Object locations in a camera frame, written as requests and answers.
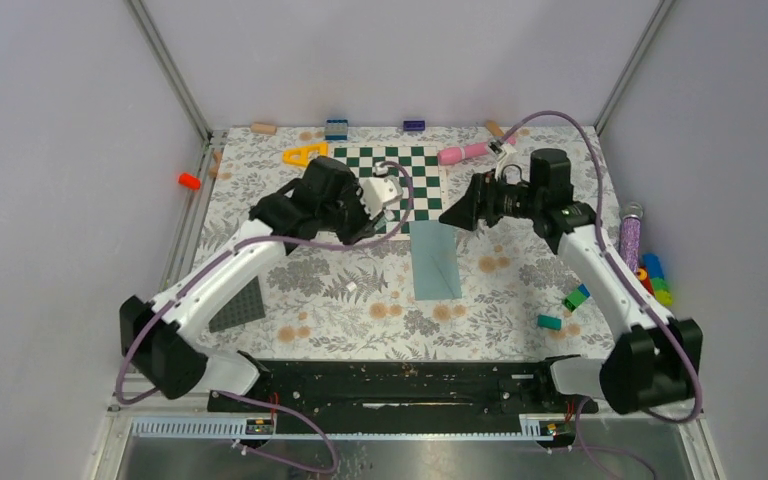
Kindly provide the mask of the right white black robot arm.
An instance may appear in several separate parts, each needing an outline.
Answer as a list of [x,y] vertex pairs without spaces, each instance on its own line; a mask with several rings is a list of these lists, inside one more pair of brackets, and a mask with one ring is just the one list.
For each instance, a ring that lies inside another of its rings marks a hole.
[[509,183],[506,165],[476,173],[441,223],[474,231],[505,217],[531,221],[538,237],[584,284],[607,321],[614,347],[604,359],[579,355],[544,360],[535,402],[557,412],[573,396],[602,399],[619,414],[693,400],[701,409],[698,370],[703,334],[691,318],[678,320],[622,263],[597,212],[574,198],[571,162],[554,148],[530,155],[529,177]]

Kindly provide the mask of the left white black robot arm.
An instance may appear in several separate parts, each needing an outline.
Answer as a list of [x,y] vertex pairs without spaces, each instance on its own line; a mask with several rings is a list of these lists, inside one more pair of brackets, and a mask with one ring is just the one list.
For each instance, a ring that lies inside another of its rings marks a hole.
[[150,393],[174,400],[193,391],[230,391],[248,411],[269,401],[270,385],[244,353],[203,347],[197,339],[216,314],[259,275],[299,246],[351,251],[377,244],[388,209],[403,197],[396,164],[358,178],[327,156],[299,178],[261,198],[231,238],[201,266],[149,300],[119,308],[124,365],[151,384]]

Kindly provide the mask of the grey-blue envelope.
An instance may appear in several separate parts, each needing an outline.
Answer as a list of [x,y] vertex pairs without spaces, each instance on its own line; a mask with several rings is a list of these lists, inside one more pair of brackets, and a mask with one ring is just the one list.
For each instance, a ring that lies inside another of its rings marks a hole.
[[438,221],[410,223],[414,297],[419,301],[462,297],[455,230]]

